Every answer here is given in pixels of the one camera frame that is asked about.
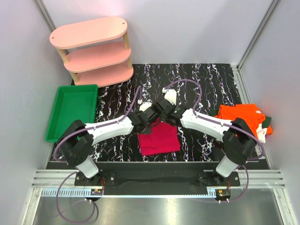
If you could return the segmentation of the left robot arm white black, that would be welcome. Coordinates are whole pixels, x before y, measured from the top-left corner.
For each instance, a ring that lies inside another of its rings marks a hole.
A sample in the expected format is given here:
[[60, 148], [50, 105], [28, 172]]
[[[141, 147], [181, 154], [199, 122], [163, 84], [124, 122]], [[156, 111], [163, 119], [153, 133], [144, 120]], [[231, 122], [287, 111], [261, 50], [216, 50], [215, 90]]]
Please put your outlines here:
[[90, 157], [92, 146], [113, 137], [142, 133], [158, 118], [158, 112], [150, 106], [143, 111], [128, 112], [100, 123], [84, 124], [76, 120], [59, 139], [57, 148], [66, 163], [81, 172], [90, 185], [95, 186], [101, 181], [101, 174]]

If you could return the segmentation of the red t-shirt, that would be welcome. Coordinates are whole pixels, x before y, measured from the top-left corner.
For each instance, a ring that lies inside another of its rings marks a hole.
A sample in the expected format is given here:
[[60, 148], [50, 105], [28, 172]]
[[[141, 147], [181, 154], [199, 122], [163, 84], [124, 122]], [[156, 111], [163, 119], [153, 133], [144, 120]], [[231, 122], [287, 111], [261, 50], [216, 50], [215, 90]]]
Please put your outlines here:
[[138, 134], [140, 152], [143, 156], [152, 156], [177, 152], [180, 150], [177, 127], [156, 120], [149, 134]]

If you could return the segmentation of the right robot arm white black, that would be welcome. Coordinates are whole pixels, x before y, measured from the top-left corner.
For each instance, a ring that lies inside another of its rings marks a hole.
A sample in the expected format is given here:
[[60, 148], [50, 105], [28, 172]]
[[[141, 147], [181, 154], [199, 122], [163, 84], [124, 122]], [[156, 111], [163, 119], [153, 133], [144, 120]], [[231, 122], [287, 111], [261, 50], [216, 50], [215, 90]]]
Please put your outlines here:
[[245, 165], [256, 145], [262, 144], [241, 118], [233, 121], [214, 118], [197, 112], [194, 108], [176, 106], [164, 98], [155, 102], [152, 107], [168, 124], [202, 132], [223, 144], [225, 156], [213, 173], [214, 183], [219, 186], [225, 185], [233, 170]]

